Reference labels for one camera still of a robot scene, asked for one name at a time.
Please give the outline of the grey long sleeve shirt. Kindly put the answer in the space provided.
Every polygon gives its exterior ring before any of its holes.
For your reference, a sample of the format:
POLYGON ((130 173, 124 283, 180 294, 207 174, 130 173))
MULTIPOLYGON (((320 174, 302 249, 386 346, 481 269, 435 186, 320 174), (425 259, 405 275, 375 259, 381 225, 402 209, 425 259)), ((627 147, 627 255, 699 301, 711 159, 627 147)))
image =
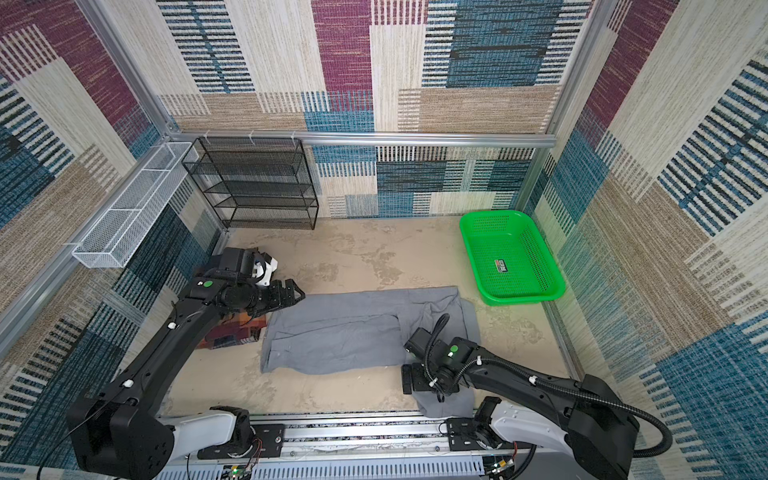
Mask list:
POLYGON ((406 341, 419 328, 432 331, 442 315, 449 321, 441 340, 479 340, 475 307, 455 286, 309 295, 270 316, 260 370, 332 376, 337 388, 325 404, 332 410, 416 408, 432 418, 468 417, 475 405, 468 389, 443 401, 400 389, 401 367, 415 361, 406 341))

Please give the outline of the green plastic basket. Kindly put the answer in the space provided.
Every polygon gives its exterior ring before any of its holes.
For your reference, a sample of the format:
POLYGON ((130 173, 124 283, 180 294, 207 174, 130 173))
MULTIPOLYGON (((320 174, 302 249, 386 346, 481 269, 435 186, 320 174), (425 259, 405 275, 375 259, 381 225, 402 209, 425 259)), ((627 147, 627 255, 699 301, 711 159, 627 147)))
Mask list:
POLYGON ((459 228, 478 291, 489 306, 553 301, 566 282, 534 221, 516 210, 463 215, 459 228))

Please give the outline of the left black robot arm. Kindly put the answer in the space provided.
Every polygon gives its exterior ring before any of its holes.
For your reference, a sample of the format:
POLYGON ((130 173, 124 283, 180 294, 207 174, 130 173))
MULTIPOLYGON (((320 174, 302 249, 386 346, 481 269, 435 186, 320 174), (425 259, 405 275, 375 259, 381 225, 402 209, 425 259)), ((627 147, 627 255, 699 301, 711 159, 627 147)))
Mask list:
POLYGON ((276 266, 257 249, 226 248, 199 268, 135 359, 97 395, 69 408, 67 438, 81 470, 153 479, 169 461, 204 449, 253 452, 256 435, 244 409, 213 408, 170 421, 157 413, 186 361, 222 320, 240 313, 262 317, 305 299, 294 280, 274 279, 276 266))

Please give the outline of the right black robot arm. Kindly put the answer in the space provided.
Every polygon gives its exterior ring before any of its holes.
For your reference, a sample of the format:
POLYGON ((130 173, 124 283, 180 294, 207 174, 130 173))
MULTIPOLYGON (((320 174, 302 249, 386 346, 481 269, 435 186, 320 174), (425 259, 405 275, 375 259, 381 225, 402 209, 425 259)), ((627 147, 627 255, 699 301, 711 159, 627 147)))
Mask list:
POLYGON ((581 381, 544 375, 507 361, 461 337, 427 347, 431 334, 419 328, 404 348, 423 363, 446 394, 464 380, 525 407, 557 427, 558 440, 584 470, 598 479, 629 476, 639 422, 620 408, 622 402, 602 379, 581 381))

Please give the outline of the folded plaid flannel shirt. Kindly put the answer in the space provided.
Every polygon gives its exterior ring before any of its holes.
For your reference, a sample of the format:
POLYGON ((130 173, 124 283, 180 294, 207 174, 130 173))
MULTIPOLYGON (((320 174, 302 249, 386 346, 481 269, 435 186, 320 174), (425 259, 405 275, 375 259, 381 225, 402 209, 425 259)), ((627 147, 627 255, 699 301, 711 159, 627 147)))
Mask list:
POLYGON ((214 326, 198 343, 197 349, 213 350, 257 342, 267 326, 267 317, 247 313, 232 314, 214 326))

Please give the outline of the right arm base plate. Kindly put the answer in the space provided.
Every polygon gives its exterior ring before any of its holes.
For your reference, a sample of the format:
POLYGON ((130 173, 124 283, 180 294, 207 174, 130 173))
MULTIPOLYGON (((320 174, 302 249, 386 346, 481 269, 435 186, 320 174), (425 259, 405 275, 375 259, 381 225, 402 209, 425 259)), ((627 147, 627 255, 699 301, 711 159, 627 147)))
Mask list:
POLYGON ((453 417, 448 418, 445 425, 451 451, 496 450, 505 445, 487 422, 453 417))

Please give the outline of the aluminium front rail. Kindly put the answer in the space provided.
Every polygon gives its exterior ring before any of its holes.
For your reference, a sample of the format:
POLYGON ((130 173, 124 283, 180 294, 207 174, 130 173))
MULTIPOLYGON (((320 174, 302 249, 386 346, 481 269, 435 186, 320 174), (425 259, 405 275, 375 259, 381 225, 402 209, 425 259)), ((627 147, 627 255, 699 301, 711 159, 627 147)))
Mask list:
POLYGON ((269 463, 307 463, 372 461, 390 458, 512 456, 524 457, 534 450, 538 457, 553 457, 575 462, 573 454, 557 435, 556 426, 529 409, 507 402, 496 412, 478 421, 487 422, 505 441, 496 450, 451 451, 445 421, 428 418, 417 411, 322 413, 308 415, 252 415, 247 420, 248 437, 244 447, 226 452, 222 444, 211 444, 218 435, 217 412, 162 417, 161 426, 171 430, 177 450, 169 463, 176 466, 189 456, 195 464, 246 464, 260 467, 269 463), (279 458, 251 461, 244 454, 251 448, 258 424, 285 424, 279 458))

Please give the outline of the aluminium rail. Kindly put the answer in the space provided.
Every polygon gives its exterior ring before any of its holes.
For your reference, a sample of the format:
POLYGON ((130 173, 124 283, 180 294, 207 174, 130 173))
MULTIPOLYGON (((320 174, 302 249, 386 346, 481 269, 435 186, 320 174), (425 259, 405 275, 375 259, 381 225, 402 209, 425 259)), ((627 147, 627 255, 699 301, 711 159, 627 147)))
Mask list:
POLYGON ((416 132, 310 132, 297 130, 207 130, 169 133, 174 141, 198 137, 301 140, 310 146, 439 146, 493 148, 552 148, 554 135, 542 134, 456 134, 416 132))
POLYGON ((445 421, 428 418, 417 411, 322 413, 308 415, 252 415, 247 420, 248 437, 244 447, 226 452, 222 444, 211 444, 218 435, 217 412, 162 417, 161 426, 171 430, 177 450, 169 463, 176 466, 189 456, 195 464, 246 464, 260 467, 269 463, 307 463, 372 461, 390 458, 512 456, 524 457, 534 450, 538 457, 553 457, 575 462, 573 454, 557 435, 556 426, 529 409, 507 402, 496 412, 478 421, 487 422, 505 441, 496 450, 451 451, 445 421), (279 458, 251 461, 244 454, 251 448, 258 424, 285 424, 279 458))

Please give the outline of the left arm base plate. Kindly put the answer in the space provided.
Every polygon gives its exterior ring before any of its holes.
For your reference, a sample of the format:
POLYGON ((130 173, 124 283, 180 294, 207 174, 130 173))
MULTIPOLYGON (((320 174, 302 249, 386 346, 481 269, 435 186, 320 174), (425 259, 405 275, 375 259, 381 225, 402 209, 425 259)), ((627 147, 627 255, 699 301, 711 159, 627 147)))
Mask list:
POLYGON ((279 458, 282 453, 285 424, 258 424, 254 430, 251 448, 246 451, 244 458, 255 461, 261 459, 279 458))

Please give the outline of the aluminium back rail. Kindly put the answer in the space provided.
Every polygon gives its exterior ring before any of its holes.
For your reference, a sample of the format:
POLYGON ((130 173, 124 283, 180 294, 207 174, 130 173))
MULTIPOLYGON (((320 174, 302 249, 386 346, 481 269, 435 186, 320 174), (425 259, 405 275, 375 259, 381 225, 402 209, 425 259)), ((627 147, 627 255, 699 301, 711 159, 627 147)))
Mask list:
POLYGON ((174 141, 198 137, 301 140, 310 146, 439 146, 493 148, 552 148, 554 135, 542 134, 456 134, 416 132, 310 132, 297 130, 207 130, 169 133, 174 141))

